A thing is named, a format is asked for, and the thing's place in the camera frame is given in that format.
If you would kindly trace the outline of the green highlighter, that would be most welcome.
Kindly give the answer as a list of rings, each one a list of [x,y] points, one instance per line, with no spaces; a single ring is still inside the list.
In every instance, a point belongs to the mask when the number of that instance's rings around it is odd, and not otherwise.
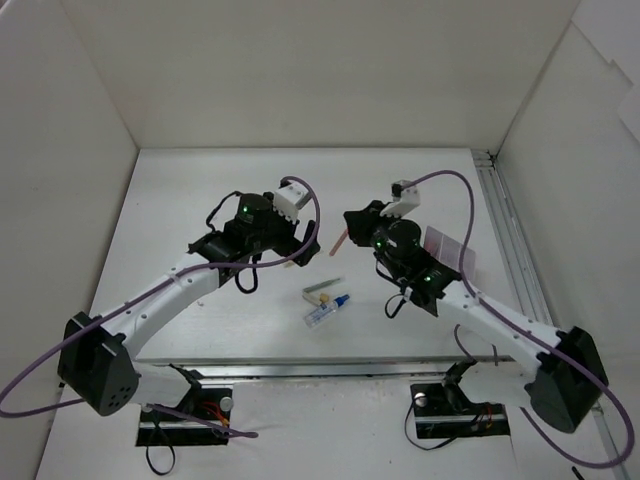
[[[310,285],[308,287],[305,287],[303,289],[304,293],[312,293],[312,292],[316,292],[316,291],[320,291],[322,289],[331,287],[333,285],[339,284],[341,282],[344,281],[344,277],[340,276],[340,277],[336,277],[336,278],[331,278],[328,280],[323,280],[319,283],[315,283],[313,285]]]

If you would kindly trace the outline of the brown orange highlighter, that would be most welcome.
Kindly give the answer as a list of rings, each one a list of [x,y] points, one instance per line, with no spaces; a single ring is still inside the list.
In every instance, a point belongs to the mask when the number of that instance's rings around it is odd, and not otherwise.
[[[336,240],[336,242],[334,243],[334,245],[331,247],[330,251],[329,251],[329,256],[330,257],[334,257],[338,250],[341,248],[341,246],[343,245],[343,243],[345,242],[345,240],[348,238],[348,230],[345,229],[339,236],[339,238]]]

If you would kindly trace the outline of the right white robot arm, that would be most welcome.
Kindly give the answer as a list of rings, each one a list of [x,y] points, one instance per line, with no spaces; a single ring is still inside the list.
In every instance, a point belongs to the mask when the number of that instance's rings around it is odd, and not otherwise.
[[[387,270],[383,277],[407,302],[466,326],[530,367],[534,380],[524,390],[534,412],[551,427],[574,432],[600,397],[600,389],[578,368],[608,383],[591,335],[578,327],[558,330],[503,305],[483,306],[481,295],[469,293],[460,273],[420,246],[420,227],[412,220],[384,216],[385,206],[374,200],[360,211],[345,212],[350,240],[374,250],[375,259]]]

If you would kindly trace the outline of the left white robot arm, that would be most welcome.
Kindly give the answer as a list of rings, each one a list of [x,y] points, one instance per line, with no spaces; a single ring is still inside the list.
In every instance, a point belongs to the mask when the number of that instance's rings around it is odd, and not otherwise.
[[[263,253],[299,266],[318,253],[317,219],[308,222],[303,239],[295,236],[299,212],[317,200],[301,183],[238,198],[235,216],[223,229],[212,228],[190,244],[157,285],[109,313],[78,313],[68,321],[58,374],[99,415],[136,403],[159,404],[177,419],[191,418],[200,406],[200,375],[138,362],[144,345],[191,304],[256,268]]]

